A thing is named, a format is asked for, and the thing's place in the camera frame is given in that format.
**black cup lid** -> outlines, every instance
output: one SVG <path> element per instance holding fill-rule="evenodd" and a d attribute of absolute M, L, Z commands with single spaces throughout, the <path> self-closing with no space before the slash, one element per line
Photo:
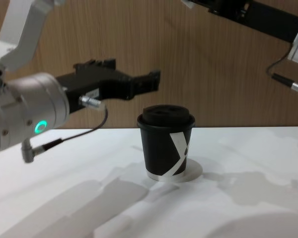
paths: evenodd
<path fill-rule="evenodd" d="M 189 110 L 175 105 L 158 105 L 144 109 L 142 122 L 154 126 L 181 126 L 190 121 Z"/>

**black cable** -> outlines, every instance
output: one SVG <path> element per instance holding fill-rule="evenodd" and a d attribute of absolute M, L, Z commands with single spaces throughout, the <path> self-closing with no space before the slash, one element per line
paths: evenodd
<path fill-rule="evenodd" d="M 68 140 L 72 140 L 72 139 L 75 139 L 75 138 L 78 138 L 78 137 L 83 136 L 83 135 L 86 135 L 86 134 L 90 134 L 91 132 L 96 131 L 96 130 L 102 128 L 105 125 L 105 123 L 107 122 L 107 119 L 108 119 L 108 110 L 106 108 L 105 109 L 105 117 L 104 117 L 103 121 L 101 122 L 101 124 L 99 124 L 97 127 L 93 128 L 93 129 L 91 129 L 91 130 L 89 130 L 87 132 L 83 132 L 81 134 L 74 135 L 74 136 L 71 136 L 69 138 L 63 139 L 63 142 L 64 141 L 68 141 Z"/>
<path fill-rule="evenodd" d="M 86 134 L 89 134 L 89 133 L 92 133 L 100 128 L 102 128 L 105 123 L 107 122 L 107 119 L 108 119 L 108 110 L 107 108 L 105 109 L 105 117 L 103 119 L 103 121 L 101 122 L 101 124 L 99 124 L 97 127 L 89 130 L 89 131 L 86 131 L 86 132 L 83 132 L 81 134 L 78 134 L 78 135 L 74 135 L 74 136 L 71 136 L 71 137 L 68 137 L 68 138 L 65 138 L 65 139 L 57 139 L 57 140 L 54 140 L 52 142 L 49 142 L 47 144 L 44 144 L 42 145 L 42 148 L 44 149 L 44 151 L 47 151 L 49 149 L 52 149 L 53 147 L 65 142 L 65 141 L 69 141 L 69 140 L 72 140 L 72 139 L 75 139 L 75 138 L 78 138 L 78 137 L 81 137 L 83 135 L 86 135 Z"/>
<path fill-rule="evenodd" d="M 271 69 L 273 67 L 275 67 L 276 65 L 278 65 L 279 63 L 281 63 L 284 59 L 286 59 L 287 56 L 289 55 L 290 51 L 292 50 L 292 48 L 293 48 L 293 44 L 290 43 L 289 49 L 287 50 L 287 52 L 285 53 L 285 55 L 283 57 L 281 57 L 279 60 L 277 60 L 276 62 L 272 63 L 270 66 L 268 66 L 266 68 L 266 73 L 267 73 L 268 76 L 273 77 L 274 74 L 271 72 Z"/>
<path fill-rule="evenodd" d="M 289 49 L 287 50 L 287 52 L 285 53 L 285 55 L 283 57 L 281 57 L 279 60 L 277 60 L 276 62 L 272 63 L 270 66 L 267 67 L 266 69 L 266 73 L 269 77 L 271 77 L 272 79 L 286 85 L 287 87 L 292 87 L 294 81 L 292 79 L 289 79 L 289 78 L 286 78 L 286 77 L 283 77 L 279 74 L 276 74 L 276 73 L 272 73 L 271 70 L 273 67 L 275 67 L 276 65 L 278 65 L 279 63 L 281 63 L 284 59 L 287 58 L 287 56 L 289 55 L 290 51 L 292 50 L 293 48 L 293 45 L 292 43 L 290 44 L 289 46 Z"/>

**black paper cup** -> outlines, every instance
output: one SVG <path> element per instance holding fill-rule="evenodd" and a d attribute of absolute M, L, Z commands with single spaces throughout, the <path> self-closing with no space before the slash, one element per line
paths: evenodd
<path fill-rule="evenodd" d="M 184 176 L 195 119 L 189 110 L 174 105 L 145 108 L 138 117 L 148 176 L 176 181 Z"/>

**metal connector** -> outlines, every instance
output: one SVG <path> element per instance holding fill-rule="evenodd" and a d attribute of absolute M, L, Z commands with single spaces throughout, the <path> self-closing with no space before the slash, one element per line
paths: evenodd
<path fill-rule="evenodd" d="M 98 111 L 104 111 L 106 109 L 106 105 L 103 102 L 88 96 L 80 96 L 78 103 L 86 108 L 92 108 Z"/>
<path fill-rule="evenodd" d="M 292 90 L 298 92 L 298 83 L 294 82 L 291 87 Z"/>
<path fill-rule="evenodd" d="M 30 163 L 34 162 L 35 156 L 44 153 L 46 150 L 44 149 L 43 146 L 38 146 L 33 149 L 30 139 L 25 139 L 22 142 L 21 151 L 22 151 L 22 157 L 23 157 L 24 162 L 27 164 L 30 164 Z"/>

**wooden wall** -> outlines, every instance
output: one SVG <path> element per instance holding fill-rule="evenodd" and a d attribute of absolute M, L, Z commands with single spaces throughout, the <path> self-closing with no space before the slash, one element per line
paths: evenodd
<path fill-rule="evenodd" d="M 261 0 L 298 15 L 298 0 Z M 8 0 L 0 0 L 0 26 Z M 180 0 L 67 0 L 48 17 L 33 61 L 9 79 L 40 71 L 55 76 L 91 58 L 116 58 L 131 75 L 161 69 L 160 91 L 108 101 L 107 127 L 134 127 L 142 108 L 186 106 L 197 126 L 298 125 L 298 94 L 265 68 L 288 44 Z M 277 72 L 298 81 L 298 64 Z M 83 110 L 66 128 L 92 127 L 102 114 Z"/>

